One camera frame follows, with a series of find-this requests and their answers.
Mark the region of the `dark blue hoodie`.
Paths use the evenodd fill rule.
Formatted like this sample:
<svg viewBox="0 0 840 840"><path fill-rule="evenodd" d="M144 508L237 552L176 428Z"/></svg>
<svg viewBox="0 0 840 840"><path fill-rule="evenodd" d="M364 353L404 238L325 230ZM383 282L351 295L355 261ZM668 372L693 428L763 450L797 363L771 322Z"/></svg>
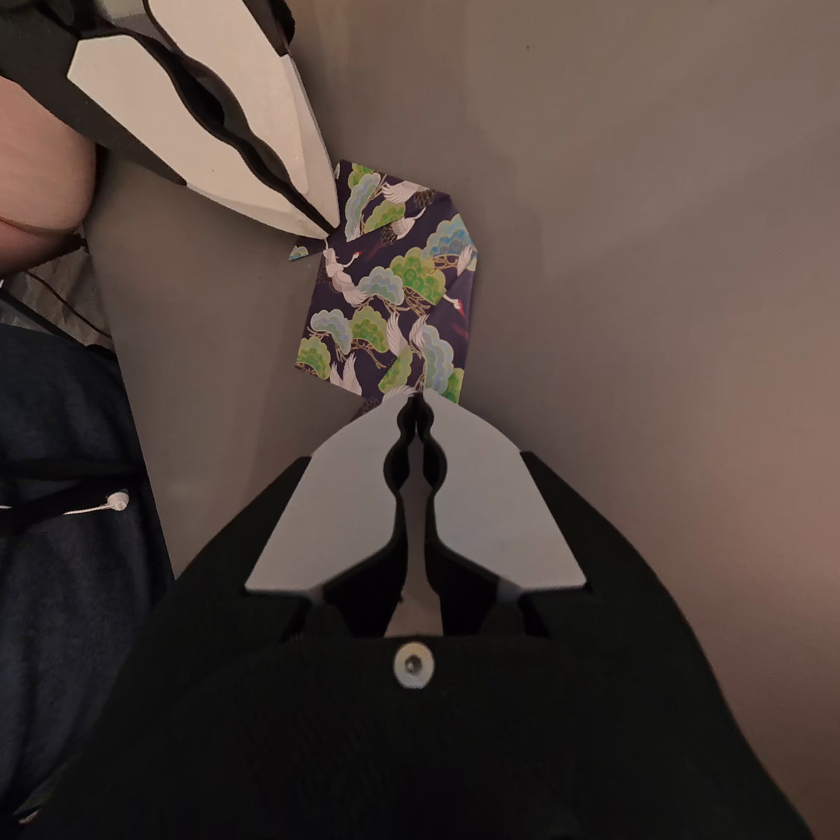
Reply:
<svg viewBox="0 0 840 840"><path fill-rule="evenodd" d="M2 838L100 716L174 581L116 355L2 325Z"/></svg>

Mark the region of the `crane patterned origami paper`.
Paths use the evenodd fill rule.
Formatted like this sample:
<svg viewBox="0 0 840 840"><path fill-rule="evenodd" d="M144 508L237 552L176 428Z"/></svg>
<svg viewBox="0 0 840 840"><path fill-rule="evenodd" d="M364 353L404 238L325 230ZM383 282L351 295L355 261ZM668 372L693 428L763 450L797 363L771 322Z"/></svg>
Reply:
<svg viewBox="0 0 840 840"><path fill-rule="evenodd" d="M289 256L318 263L296 369L364 411L421 391L458 404L478 265L462 214L446 192L362 164L333 176L338 229Z"/></svg>

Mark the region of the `person's left forearm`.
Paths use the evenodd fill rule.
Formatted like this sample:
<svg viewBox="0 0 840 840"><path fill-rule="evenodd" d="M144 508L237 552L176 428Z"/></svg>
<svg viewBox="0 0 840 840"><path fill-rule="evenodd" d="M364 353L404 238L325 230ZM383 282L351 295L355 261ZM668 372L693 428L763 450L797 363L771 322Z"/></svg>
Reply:
<svg viewBox="0 0 840 840"><path fill-rule="evenodd" d="M2 277L58 256L88 213L96 173L96 145L2 78Z"/></svg>

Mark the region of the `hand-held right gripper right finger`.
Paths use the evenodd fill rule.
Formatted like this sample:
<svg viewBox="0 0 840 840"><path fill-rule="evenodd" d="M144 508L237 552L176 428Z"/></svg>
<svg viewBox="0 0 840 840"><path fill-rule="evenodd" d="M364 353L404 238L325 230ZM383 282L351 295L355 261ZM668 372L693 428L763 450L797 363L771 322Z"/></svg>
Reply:
<svg viewBox="0 0 840 840"><path fill-rule="evenodd" d="M524 454L506 435L436 392L417 398L417 435L431 492L425 569L445 635L478 634L498 603L586 587Z"/></svg>

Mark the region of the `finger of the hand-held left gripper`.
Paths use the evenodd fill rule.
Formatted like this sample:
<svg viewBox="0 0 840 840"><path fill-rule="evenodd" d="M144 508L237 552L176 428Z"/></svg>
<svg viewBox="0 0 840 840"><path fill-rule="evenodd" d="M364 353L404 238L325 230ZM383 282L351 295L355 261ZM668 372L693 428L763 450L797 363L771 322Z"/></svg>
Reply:
<svg viewBox="0 0 840 840"><path fill-rule="evenodd" d="M333 168L297 66L267 2L152 1L156 28L236 101L234 132L282 166L323 230L339 225Z"/></svg>
<svg viewBox="0 0 840 840"><path fill-rule="evenodd" d="M167 69L138 38L78 41L67 77L193 192L279 231L327 237L327 223L314 211L261 180L233 145L190 113Z"/></svg>

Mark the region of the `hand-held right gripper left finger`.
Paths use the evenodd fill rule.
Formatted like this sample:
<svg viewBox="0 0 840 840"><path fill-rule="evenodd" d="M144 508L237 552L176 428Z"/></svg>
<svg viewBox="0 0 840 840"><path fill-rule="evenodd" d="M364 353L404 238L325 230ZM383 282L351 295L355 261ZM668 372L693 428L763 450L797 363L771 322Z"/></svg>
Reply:
<svg viewBox="0 0 840 840"><path fill-rule="evenodd" d="M335 607L352 635L382 637L401 600L414 394L391 397L310 457L245 589Z"/></svg>

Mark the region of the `grey crinkled cloth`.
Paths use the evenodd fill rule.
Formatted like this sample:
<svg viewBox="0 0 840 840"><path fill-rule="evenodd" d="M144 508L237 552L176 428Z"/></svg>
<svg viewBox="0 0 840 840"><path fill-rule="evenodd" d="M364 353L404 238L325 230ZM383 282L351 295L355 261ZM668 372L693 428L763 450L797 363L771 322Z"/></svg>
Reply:
<svg viewBox="0 0 840 840"><path fill-rule="evenodd" d="M76 250L4 277L2 323L60 331L113 352L109 316L87 243L82 240Z"/></svg>

